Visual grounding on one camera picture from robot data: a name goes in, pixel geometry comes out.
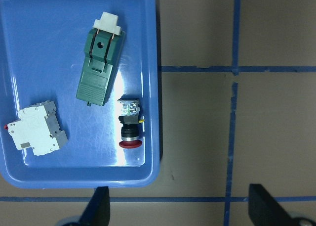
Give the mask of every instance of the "green electrical switch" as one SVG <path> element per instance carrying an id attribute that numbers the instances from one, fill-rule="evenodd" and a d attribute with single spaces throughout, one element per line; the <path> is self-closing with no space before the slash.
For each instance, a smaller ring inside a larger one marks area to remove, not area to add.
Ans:
<path id="1" fill-rule="evenodd" d="M 84 47 L 84 63 L 76 98 L 88 106 L 104 106 L 108 101 L 122 49 L 125 32 L 117 26 L 118 16 L 103 12 L 95 20 Z"/>

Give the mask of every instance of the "circuit breaker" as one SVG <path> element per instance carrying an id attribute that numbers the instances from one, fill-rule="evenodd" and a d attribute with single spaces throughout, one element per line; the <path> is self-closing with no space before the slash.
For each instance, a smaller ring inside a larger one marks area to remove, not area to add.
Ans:
<path id="1" fill-rule="evenodd" d="M 34 155 L 44 155 L 60 149 L 68 139 L 61 131 L 53 101 L 38 103 L 18 111 L 19 119 L 5 128 L 18 150 L 32 148 Z"/>

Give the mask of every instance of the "gray floor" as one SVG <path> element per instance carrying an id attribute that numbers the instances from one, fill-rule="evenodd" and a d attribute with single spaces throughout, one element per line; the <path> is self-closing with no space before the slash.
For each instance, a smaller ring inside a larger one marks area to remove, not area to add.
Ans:
<path id="1" fill-rule="evenodd" d="M 163 66 L 230 66 L 234 0 L 158 0 Z M 240 66 L 316 66 L 316 0 L 241 0 Z M 158 179 L 111 197 L 225 197 L 232 84 L 238 83 L 232 197 L 262 183 L 273 196 L 315 196 L 316 73 L 163 72 L 164 157 Z M 0 196 L 90 197 L 93 189 L 17 189 Z M 1 225 L 54 225 L 87 203 L 0 202 Z M 316 201 L 283 202 L 315 216 Z M 224 202 L 112 203 L 111 226 L 223 225 Z M 232 202 L 232 226 L 251 226 Z"/>

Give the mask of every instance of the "electrical component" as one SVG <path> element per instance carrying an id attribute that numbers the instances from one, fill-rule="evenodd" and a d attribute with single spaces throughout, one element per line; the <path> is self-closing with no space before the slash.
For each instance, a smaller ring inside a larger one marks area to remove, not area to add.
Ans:
<path id="1" fill-rule="evenodd" d="M 119 99 L 121 104 L 119 121 L 123 124 L 121 129 L 122 141 L 119 145 L 122 148 L 137 148 L 142 145 L 139 140 L 138 124 L 144 122 L 139 120 L 139 100 L 138 99 Z"/>
<path id="2" fill-rule="evenodd" d="M 18 111 L 19 119 L 5 125 L 18 150 L 32 148 L 36 156 L 51 153 L 66 144 L 59 130 L 53 101 L 38 103 Z"/>
<path id="3" fill-rule="evenodd" d="M 103 106 L 109 99 L 125 32 L 117 26 L 118 16 L 103 12 L 95 20 L 84 47 L 85 59 L 76 98 L 88 106 Z"/>

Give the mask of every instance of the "blue grid line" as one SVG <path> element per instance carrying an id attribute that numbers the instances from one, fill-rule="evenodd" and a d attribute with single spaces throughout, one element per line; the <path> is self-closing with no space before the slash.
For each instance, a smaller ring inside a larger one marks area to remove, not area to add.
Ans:
<path id="1" fill-rule="evenodd" d="M 316 66 L 209 66 L 200 68 L 197 66 L 160 66 L 164 73 L 262 73 L 262 72 L 288 72 L 306 73 L 316 72 Z"/>
<path id="2" fill-rule="evenodd" d="M 239 24 L 240 24 L 240 2 L 234 0 L 234 21 L 233 21 L 233 67 L 238 74 L 238 50 L 239 50 Z"/>
<path id="3" fill-rule="evenodd" d="M 229 225 L 229 218 L 230 218 L 238 83 L 233 83 L 232 92 L 233 92 L 233 95 L 231 98 L 231 119 L 230 119 L 230 127 L 229 127 L 229 146 L 228 146 L 228 164 L 227 164 L 227 176 L 226 176 L 227 178 L 226 178 L 226 193 L 225 193 L 226 200 L 225 200 L 225 209 L 224 209 L 224 226 Z"/>
<path id="4" fill-rule="evenodd" d="M 0 197 L 0 202 L 89 202 L 90 197 Z M 225 197 L 110 197 L 115 203 L 225 202 Z"/>
<path id="5" fill-rule="evenodd" d="M 0 202 L 89 202 L 90 197 L 0 197 Z M 248 197 L 111 197 L 112 203 L 248 202 Z M 278 202 L 316 201 L 316 196 L 275 197 Z"/>

